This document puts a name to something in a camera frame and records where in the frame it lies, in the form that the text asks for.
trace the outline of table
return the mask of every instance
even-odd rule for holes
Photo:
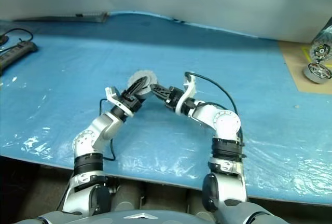
[[[148,69],[161,85],[183,88],[184,71],[194,71],[218,81],[238,106],[250,196],[332,204],[332,97],[298,92],[276,41],[135,14],[104,24],[1,24],[31,30],[39,47],[2,76],[2,156],[72,168],[72,140],[97,117],[105,87],[122,91]],[[195,98],[231,108],[215,86],[197,79],[197,90]],[[151,97],[116,135],[117,160],[104,170],[199,189],[212,134]]]

